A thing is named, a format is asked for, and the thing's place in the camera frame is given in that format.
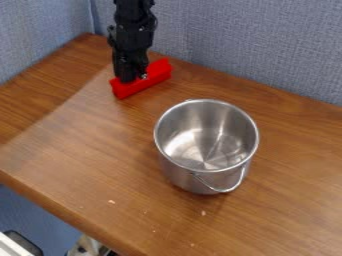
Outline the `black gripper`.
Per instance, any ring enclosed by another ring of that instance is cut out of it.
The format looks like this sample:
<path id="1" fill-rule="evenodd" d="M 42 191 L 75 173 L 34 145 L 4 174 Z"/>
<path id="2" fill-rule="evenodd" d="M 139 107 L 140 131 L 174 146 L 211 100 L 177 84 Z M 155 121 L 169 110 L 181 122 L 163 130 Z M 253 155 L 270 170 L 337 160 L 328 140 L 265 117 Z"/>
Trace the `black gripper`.
<path id="1" fill-rule="evenodd" d="M 154 43 L 158 19 L 153 13 L 140 17 L 115 14 L 114 21 L 115 24 L 107 27 L 108 44 L 114 51 L 114 73 L 122 83 L 130 83 L 136 75 L 140 79 L 147 77 L 147 51 Z M 135 68 L 127 55 L 134 55 Z"/>

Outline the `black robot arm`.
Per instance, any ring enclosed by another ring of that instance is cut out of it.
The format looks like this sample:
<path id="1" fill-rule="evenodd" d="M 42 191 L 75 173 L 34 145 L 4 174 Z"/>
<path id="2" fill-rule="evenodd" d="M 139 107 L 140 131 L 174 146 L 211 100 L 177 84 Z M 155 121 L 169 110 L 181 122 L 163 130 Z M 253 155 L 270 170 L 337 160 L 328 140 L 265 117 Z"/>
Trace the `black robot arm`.
<path id="1" fill-rule="evenodd" d="M 154 0 L 114 0 L 115 24 L 107 27 L 112 47 L 114 73 L 122 83 L 147 77 L 147 51 L 154 43 L 158 19 Z"/>

